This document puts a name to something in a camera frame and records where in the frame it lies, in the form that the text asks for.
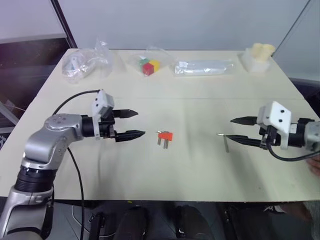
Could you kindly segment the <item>person's bare hand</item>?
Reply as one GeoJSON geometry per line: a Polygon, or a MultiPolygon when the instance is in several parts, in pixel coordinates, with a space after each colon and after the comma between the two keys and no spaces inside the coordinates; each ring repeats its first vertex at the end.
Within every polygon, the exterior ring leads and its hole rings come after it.
{"type": "Polygon", "coordinates": [[[308,164],[309,170],[317,177],[320,177],[320,156],[314,156],[309,158],[306,163],[308,164]]]}

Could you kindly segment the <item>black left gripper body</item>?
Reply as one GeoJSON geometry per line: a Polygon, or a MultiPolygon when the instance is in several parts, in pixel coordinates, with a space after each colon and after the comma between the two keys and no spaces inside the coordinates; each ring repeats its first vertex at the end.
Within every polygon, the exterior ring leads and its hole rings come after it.
{"type": "Polygon", "coordinates": [[[114,129],[115,118],[117,117],[117,110],[112,109],[106,115],[101,117],[99,122],[99,135],[104,139],[114,139],[116,131],[114,129]]]}

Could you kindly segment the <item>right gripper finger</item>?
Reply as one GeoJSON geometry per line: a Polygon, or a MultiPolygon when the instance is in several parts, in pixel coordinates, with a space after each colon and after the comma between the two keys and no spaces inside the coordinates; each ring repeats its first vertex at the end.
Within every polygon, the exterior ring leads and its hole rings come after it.
{"type": "Polygon", "coordinates": [[[256,116],[244,116],[244,117],[237,117],[230,120],[231,123],[246,125],[246,126],[254,126],[257,124],[257,117],[256,116]]]}
{"type": "Polygon", "coordinates": [[[260,147],[261,140],[249,138],[245,135],[226,135],[226,137],[234,142],[251,147],[260,147]]]}

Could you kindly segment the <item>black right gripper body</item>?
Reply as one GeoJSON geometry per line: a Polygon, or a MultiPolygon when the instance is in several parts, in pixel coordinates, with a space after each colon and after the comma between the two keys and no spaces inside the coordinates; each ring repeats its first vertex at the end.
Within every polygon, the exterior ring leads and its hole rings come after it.
{"type": "Polygon", "coordinates": [[[281,136],[277,133],[277,129],[273,126],[267,126],[265,128],[260,127],[259,135],[262,136],[259,147],[268,150],[268,146],[280,146],[281,136]]]}

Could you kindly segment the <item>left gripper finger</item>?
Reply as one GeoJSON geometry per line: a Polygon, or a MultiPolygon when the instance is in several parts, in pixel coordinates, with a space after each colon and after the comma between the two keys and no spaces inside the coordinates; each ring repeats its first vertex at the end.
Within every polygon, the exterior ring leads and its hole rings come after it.
{"type": "Polygon", "coordinates": [[[146,132],[141,130],[127,130],[125,132],[117,132],[115,131],[115,141],[118,142],[126,142],[137,139],[143,136],[146,132]]]}
{"type": "Polygon", "coordinates": [[[131,109],[118,109],[113,111],[114,118],[125,119],[125,118],[131,118],[136,115],[138,115],[138,113],[131,109]]]}

